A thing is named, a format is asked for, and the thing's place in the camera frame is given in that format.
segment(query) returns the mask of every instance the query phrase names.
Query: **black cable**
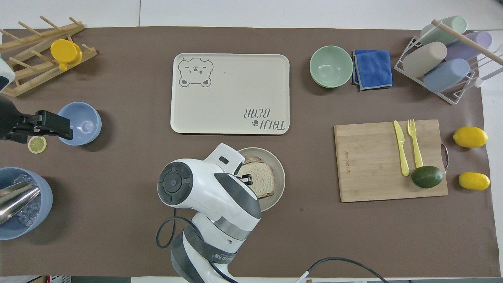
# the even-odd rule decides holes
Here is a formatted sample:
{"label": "black cable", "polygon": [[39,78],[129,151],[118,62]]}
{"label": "black cable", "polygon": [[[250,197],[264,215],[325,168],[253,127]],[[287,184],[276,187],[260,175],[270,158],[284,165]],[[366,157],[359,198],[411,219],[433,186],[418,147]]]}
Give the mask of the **black cable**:
{"label": "black cable", "polygon": [[368,271],[370,271],[370,273],[374,274],[377,278],[381,279],[381,281],[383,281],[384,283],[389,283],[386,279],[384,279],[381,275],[379,275],[377,272],[373,271],[371,268],[357,262],[357,261],[354,261],[354,260],[351,260],[351,259],[347,259],[347,258],[343,258],[343,257],[326,257],[326,258],[323,258],[323,259],[320,259],[319,261],[315,262],[308,270],[307,272],[311,273],[311,271],[320,263],[322,262],[325,262],[325,261],[329,261],[329,260],[341,260],[341,261],[346,261],[346,262],[350,262],[352,264],[356,264]]}
{"label": "black cable", "polygon": [[[192,229],[194,229],[194,232],[196,232],[197,236],[199,238],[201,238],[201,240],[203,240],[203,237],[201,235],[201,232],[199,231],[199,229],[190,221],[188,220],[187,218],[183,218],[183,217],[180,217],[180,216],[177,216],[177,209],[175,208],[174,212],[173,212],[173,217],[167,219],[166,221],[164,221],[161,226],[159,227],[158,231],[157,231],[157,235],[155,237],[155,242],[157,244],[157,246],[161,249],[165,249],[167,247],[169,247],[171,245],[171,242],[173,241],[174,237],[175,237],[175,232],[176,232],[176,223],[177,223],[177,220],[182,220],[183,222],[186,222],[188,225],[190,225],[190,227]],[[159,243],[159,234],[162,230],[162,228],[164,227],[164,225],[166,225],[168,222],[171,222],[173,221],[173,230],[171,232],[171,237],[170,237],[170,240],[167,242],[167,244],[165,245],[161,245]],[[354,260],[351,260],[351,259],[347,259],[347,258],[343,258],[343,257],[326,257],[326,258],[323,258],[323,259],[320,259],[319,261],[315,262],[308,270],[307,272],[308,273],[311,273],[311,271],[317,267],[320,263],[322,262],[325,262],[325,261],[329,261],[329,260],[341,260],[341,261],[346,261],[346,262],[350,262],[352,264],[356,264],[366,270],[368,270],[369,272],[371,272],[373,275],[375,275],[376,277],[378,277],[379,279],[381,279],[381,281],[383,281],[384,283],[389,283],[386,279],[384,279],[381,275],[379,275],[377,272],[373,271],[371,268],[357,262],[357,261],[354,261]],[[220,276],[222,276],[222,278],[224,278],[225,280],[227,280],[228,282],[230,283],[238,283],[236,280],[230,278],[228,275],[226,275],[225,273],[223,273],[220,269],[218,269],[218,267],[216,267],[215,263],[214,262],[211,262],[211,261],[208,261],[209,264],[211,265],[211,267],[215,270],[215,272],[217,272]]]}
{"label": "black cable", "polygon": [[[171,218],[167,219],[166,221],[164,221],[160,225],[160,227],[159,227],[159,229],[157,231],[157,235],[155,236],[155,243],[157,244],[157,246],[159,248],[165,249],[165,248],[167,248],[167,247],[169,247],[171,245],[171,242],[175,238],[175,232],[177,230],[177,220],[182,220],[183,222],[186,222],[187,224],[189,224],[192,227],[192,229],[194,229],[194,231],[196,232],[197,236],[199,236],[199,238],[201,238],[201,233],[199,232],[199,229],[197,229],[197,227],[190,220],[188,220],[187,218],[183,218],[183,217],[177,216],[177,209],[175,208],[175,210],[173,211],[173,217],[171,217]],[[170,240],[167,242],[167,244],[161,245],[160,242],[159,242],[159,234],[160,234],[162,228],[164,227],[164,225],[166,225],[170,221],[173,221],[173,230],[171,231]]]}
{"label": "black cable", "polygon": [[[157,235],[155,236],[155,243],[157,244],[157,246],[161,249],[165,249],[167,247],[169,247],[171,245],[171,242],[173,241],[173,239],[175,238],[175,232],[176,232],[176,229],[177,229],[177,220],[182,220],[183,222],[186,222],[187,224],[190,225],[190,227],[192,227],[192,229],[194,229],[194,232],[196,232],[197,236],[201,239],[203,239],[203,237],[201,236],[201,232],[199,231],[199,229],[190,221],[188,220],[187,218],[183,218],[183,217],[180,217],[180,216],[177,216],[177,209],[175,208],[175,210],[173,211],[173,217],[167,219],[166,221],[164,221],[159,229],[157,230]],[[173,221],[173,230],[171,232],[171,237],[170,237],[170,240],[167,242],[167,244],[165,245],[161,245],[160,242],[159,242],[159,234],[162,230],[162,228],[164,227],[164,225],[166,225],[167,223],[169,223],[170,221]],[[211,262],[211,261],[208,261],[211,265],[211,267],[220,275],[222,276],[225,280],[229,281],[230,283],[238,283],[236,280],[230,278],[229,276],[227,276],[225,273],[223,273],[220,269],[218,269],[218,267],[216,267],[216,265]]]}

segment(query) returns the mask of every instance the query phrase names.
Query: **cutting board handle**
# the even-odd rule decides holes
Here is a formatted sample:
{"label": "cutting board handle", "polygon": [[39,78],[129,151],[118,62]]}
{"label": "cutting board handle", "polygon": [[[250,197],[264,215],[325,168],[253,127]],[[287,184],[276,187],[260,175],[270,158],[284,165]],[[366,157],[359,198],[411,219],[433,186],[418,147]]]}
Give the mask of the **cutting board handle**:
{"label": "cutting board handle", "polygon": [[442,145],[442,148],[444,149],[444,152],[445,152],[444,168],[445,168],[445,173],[447,174],[447,167],[449,167],[449,152],[447,151],[447,147],[445,146],[445,144],[443,142],[441,143],[441,145]]}

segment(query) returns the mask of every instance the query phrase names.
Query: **blue cup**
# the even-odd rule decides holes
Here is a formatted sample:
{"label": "blue cup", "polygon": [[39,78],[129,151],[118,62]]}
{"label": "blue cup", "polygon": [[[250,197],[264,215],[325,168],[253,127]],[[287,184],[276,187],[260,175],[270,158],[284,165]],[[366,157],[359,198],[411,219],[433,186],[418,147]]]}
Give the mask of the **blue cup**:
{"label": "blue cup", "polygon": [[70,146],[82,146],[94,141],[101,131],[101,117],[98,112],[85,102],[72,102],[63,107],[59,116],[70,120],[73,139],[59,139]]}
{"label": "blue cup", "polygon": [[463,59],[444,62],[426,73],[425,87],[431,92],[442,92],[460,82],[470,72],[470,64]]}
{"label": "blue cup", "polygon": [[11,240],[21,235],[28,233],[39,226],[49,215],[52,208],[52,190],[47,181],[40,175],[17,167],[5,167],[0,169],[0,188],[4,189],[11,186],[16,178],[21,174],[28,175],[33,178],[40,189],[40,194],[37,197],[41,198],[40,210],[35,218],[35,221],[29,227],[21,224],[17,215],[14,215],[9,220],[0,224],[0,240]]}

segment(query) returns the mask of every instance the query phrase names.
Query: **green cup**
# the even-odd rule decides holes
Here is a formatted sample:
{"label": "green cup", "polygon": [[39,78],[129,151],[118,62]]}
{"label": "green cup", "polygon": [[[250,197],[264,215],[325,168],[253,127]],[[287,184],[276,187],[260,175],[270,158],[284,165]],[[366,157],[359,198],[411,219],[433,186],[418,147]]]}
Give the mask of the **green cup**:
{"label": "green cup", "polygon": [[[461,34],[463,34],[466,31],[466,29],[468,28],[468,22],[462,16],[452,16],[452,17],[442,19],[440,21],[442,22],[442,24],[450,27],[451,29],[453,29]],[[425,26],[423,28],[423,30],[421,30],[421,36],[423,36],[427,31],[429,31],[433,27],[434,27],[434,25],[432,25],[432,24]],[[421,43],[423,45],[426,45],[428,43],[439,41],[439,42],[444,43],[445,45],[448,45],[449,43],[453,42],[455,39],[456,38],[454,36],[448,34],[447,32],[445,32],[439,28],[435,28],[423,40],[421,40]]]}
{"label": "green cup", "polygon": [[309,63],[313,80],[324,88],[335,88],[346,83],[353,74],[351,56],[338,46],[318,49]]}

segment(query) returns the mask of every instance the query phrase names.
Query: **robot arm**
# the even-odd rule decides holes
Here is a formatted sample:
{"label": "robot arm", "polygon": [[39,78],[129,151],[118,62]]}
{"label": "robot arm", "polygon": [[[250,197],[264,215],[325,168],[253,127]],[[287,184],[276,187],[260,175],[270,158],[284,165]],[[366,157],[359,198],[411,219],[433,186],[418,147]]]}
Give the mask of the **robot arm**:
{"label": "robot arm", "polygon": [[[0,92],[16,78],[9,65],[0,58]],[[70,120],[49,111],[40,110],[35,115],[20,113],[14,104],[0,96],[0,139],[10,139],[25,144],[29,135],[56,135],[73,138]]]}
{"label": "robot arm", "polygon": [[160,174],[161,201],[198,211],[171,247],[173,267],[189,282],[228,282],[227,264],[261,218],[257,196],[235,176],[243,162],[220,144],[205,160],[175,160]]}

